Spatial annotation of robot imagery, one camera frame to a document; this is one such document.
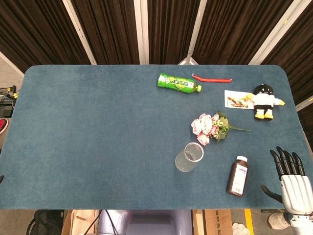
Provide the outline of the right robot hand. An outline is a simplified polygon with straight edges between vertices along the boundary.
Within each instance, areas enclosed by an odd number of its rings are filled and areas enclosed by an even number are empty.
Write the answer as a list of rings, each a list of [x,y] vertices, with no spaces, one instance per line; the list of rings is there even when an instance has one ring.
[[[313,189],[310,179],[305,174],[301,158],[281,147],[270,150],[281,185],[281,194],[270,191],[261,185],[262,191],[270,198],[283,204],[293,215],[310,215],[313,212]]]

